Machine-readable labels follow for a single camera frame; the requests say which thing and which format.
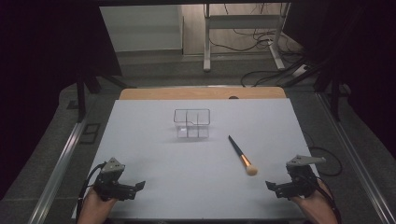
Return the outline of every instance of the clear plastic container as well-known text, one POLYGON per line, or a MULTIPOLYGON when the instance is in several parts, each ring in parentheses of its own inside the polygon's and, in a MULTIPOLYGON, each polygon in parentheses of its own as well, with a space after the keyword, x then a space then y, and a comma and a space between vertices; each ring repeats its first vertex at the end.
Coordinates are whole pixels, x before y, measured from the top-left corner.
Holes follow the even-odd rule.
POLYGON ((174 122, 177 129, 177 137, 209 137, 209 109, 176 109, 174 122))

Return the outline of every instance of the white table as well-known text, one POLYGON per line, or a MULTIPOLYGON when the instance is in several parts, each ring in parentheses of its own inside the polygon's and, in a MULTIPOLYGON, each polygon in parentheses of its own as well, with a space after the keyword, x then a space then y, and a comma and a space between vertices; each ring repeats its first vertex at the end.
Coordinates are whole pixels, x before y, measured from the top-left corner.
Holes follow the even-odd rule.
POLYGON ((289 99, 119 100, 92 168, 115 157, 120 183, 146 180, 110 217, 126 219, 295 219, 304 215, 265 186, 290 182, 286 161, 309 156, 289 99), (208 108, 209 138, 177 138, 175 109, 208 108), (248 176, 230 135, 259 168, 248 176))

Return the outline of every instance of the human hand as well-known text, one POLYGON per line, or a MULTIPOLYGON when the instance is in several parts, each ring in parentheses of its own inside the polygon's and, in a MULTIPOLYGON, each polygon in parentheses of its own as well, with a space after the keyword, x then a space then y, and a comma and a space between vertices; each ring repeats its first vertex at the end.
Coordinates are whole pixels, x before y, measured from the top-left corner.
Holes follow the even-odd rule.
MULTIPOLYGON (((331 195, 322 181, 318 180, 318 184, 328 195, 331 195)), ((315 192, 307 198, 292 197, 290 199, 299 205, 306 217, 314 224, 337 223, 337 218, 332 207, 319 191, 315 190, 315 192)))
POLYGON ((84 199, 78 224, 102 224, 118 199, 102 201, 93 188, 90 188, 84 199))

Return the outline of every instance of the cable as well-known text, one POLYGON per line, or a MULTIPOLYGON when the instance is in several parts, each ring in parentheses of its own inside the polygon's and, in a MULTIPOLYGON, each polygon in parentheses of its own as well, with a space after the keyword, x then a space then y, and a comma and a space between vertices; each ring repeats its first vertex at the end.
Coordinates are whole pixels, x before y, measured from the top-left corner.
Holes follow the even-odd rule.
MULTIPOLYGON (((337 223, 338 224, 342 224, 342 220, 341 220, 341 214, 340 211, 337 208, 337 205, 335 204, 335 200, 334 197, 331 197, 328 193, 326 193, 326 191, 324 191, 323 188, 321 188, 319 185, 313 183, 311 180, 309 180, 308 178, 306 178, 303 175, 299 175, 299 174, 295 174, 294 175, 299 176, 301 179, 303 179, 304 181, 306 181, 306 183, 308 183, 309 185, 311 185, 312 187, 314 187, 321 195, 323 195, 323 197, 327 200, 327 202, 329 203, 329 206, 332 208, 332 211, 335 214, 335 218, 337 219, 337 223)), ((320 179, 324 185, 326 186, 326 188, 330 191, 328 185, 326 182, 324 182, 324 180, 320 179)))
POLYGON ((340 168, 338 169, 338 171, 335 172, 335 173, 333 173, 333 174, 324 173, 324 172, 321 172, 320 170, 318 170, 318 173, 319 173, 320 175, 338 176, 338 175, 340 175, 340 174, 343 172, 343 170, 344 170, 343 164, 341 163, 340 159, 338 159, 332 152, 330 152, 330 150, 328 150, 328 149, 326 149, 326 148, 323 148, 323 147, 309 147, 308 149, 309 149, 310 151, 316 149, 316 150, 321 150, 321 151, 325 151, 325 152, 329 153, 333 158, 335 158, 335 160, 338 162, 338 164, 339 164, 339 166, 340 166, 340 168))
POLYGON ((249 73, 244 74, 244 75, 241 77, 240 83, 241 83, 242 87, 246 87, 245 84, 244 84, 244 79, 245 79, 247 76, 251 75, 251 74, 255 74, 255 73, 277 73, 277 72, 278 72, 278 71, 254 71, 254 72, 249 72, 249 73))
POLYGON ((303 133, 305 133, 305 134, 308 136, 308 138, 309 138, 310 141, 312 142, 312 146, 311 146, 311 147, 308 147, 309 151, 312 152, 312 150, 321 150, 321 151, 327 152, 327 153, 329 153, 333 158, 335 158, 335 160, 338 162, 338 164, 339 164, 339 166, 340 166, 339 170, 338 170, 337 172, 333 173, 333 174, 324 173, 324 172, 321 172, 320 170, 318 170, 318 173, 319 173, 320 175, 326 175, 326 176, 338 176, 338 175, 340 175, 340 174, 343 172, 343 170, 344 170, 343 163, 341 163, 340 159, 338 159, 338 157, 335 156, 335 154, 333 154, 332 152, 330 152, 329 149, 326 149, 326 148, 324 148, 324 147, 316 147, 316 146, 315 146, 314 139, 312 138, 312 136, 311 136, 308 132, 306 132, 306 131, 304 131, 304 130, 302 130, 302 131, 303 131, 303 133))
POLYGON ((76 210, 76 223, 78 223, 79 213, 81 212, 82 205, 84 204, 84 195, 85 195, 85 191, 87 190, 88 184, 90 183, 90 179, 91 179, 93 173, 95 173, 95 171, 97 169, 99 169, 99 168, 102 169, 105 165, 106 165, 106 162, 97 165, 90 172, 87 179, 85 179, 84 184, 82 185, 81 191, 79 192, 79 195, 78 195, 77 210, 76 210))
POLYGON ((226 12, 227 15, 228 15, 228 9, 227 9, 227 5, 226 5, 226 4, 224 4, 224 9, 225 9, 225 12, 226 12))
POLYGON ((260 42, 263 42, 263 41, 265 41, 265 40, 261 40, 260 42, 256 43, 255 45, 253 45, 252 47, 247 48, 247 49, 233 49, 233 48, 228 47, 228 46, 224 46, 224 45, 220 45, 220 44, 215 44, 215 43, 212 42, 212 40, 210 39, 210 37, 209 37, 209 41, 210 41, 210 43, 211 43, 212 45, 217 46, 217 47, 222 47, 222 48, 231 49, 231 50, 235 50, 235 51, 247 51, 247 50, 250 50, 250 49, 254 49, 260 42))
POLYGON ((287 62, 287 63, 297 63, 298 61, 292 62, 292 61, 290 61, 289 59, 286 59, 285 56, 298 55, 298 56, 304 57, 304 54, 303 54, 303 53, 298 53, 298 52, 285 52, 285 51, 282 51, 281 49, 279 49, 279 55, 280 55, 280 57, 282 58, 282 60, 285 61, 285 62, 287 62))
POLYGON ((254 12, 254 10, 256 10, 256 8, 257 8, 258 5, 259 5, 259 4, 256 3, 256 6, 253 8, 253 10, 251 10, 250 14, 252 14, 252 13, 254 12))
MULTIPOLYGON (((295 68, 295 67, 301 66, 301 64, 303 64, 304 62, 305 62, 305 57, 301 58, 298 62, 292 64, 292 65, 289 66, 287 69, 282 70, 282 71, 278 74, 278 77, 281 77, 281 78, 278 79, 278 80, 276 81, 276 85, 277 85, 277 82, 278 82, 279 80, 281 80, 281 79, 283 79, 283 78, 285 78, 285 77, 291 75, 291 74, 288 74, 288 73, 287 73, 287 72, 289 72, 289 70, 291 70, 291 69, 293 69, 293 68, 295 68)), ((264 83, 264 82, 267 82, 267 81, 271 80, 271 79, 274 78, 274 77, 276 77, 276 76, 260 78, 259 80, 256 81, 256 83, 255 83, 252 87, 257 87, 258 85, 260 85, 260 84, 262 84, 262 83, 264 83)))
POLYGON ((289 49, 289 46, 288 46, 288 43, 289 43, 289 39, 287 38, 287 37, 285 37, 286 38, 286 43, 285 43, 285 46, 286 46, 286 48, 288 49, 288 51, 289 52, 292 52, 292 50, 291 49, 289 49))
POLYGON ((304 130, 302 130, 302 131, 303 131, 303 133, 305 133, 305 134, 308 136, 309 140, 310 140, 311 143, 312 143, 312 147, 314 147, 314 146, 315 146, 314 139, 311 137, 311 135, 310 135, 308 132, 306 132, 306 131, 304 131, 304 130))

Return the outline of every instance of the wall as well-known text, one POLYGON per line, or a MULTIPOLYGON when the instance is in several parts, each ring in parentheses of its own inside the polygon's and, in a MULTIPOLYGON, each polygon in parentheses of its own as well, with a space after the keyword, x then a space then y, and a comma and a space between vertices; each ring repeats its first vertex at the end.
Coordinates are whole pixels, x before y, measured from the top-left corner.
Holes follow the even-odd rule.
POLYGON ((100 9, 116 52, 182 48, 180 6, 100 9))

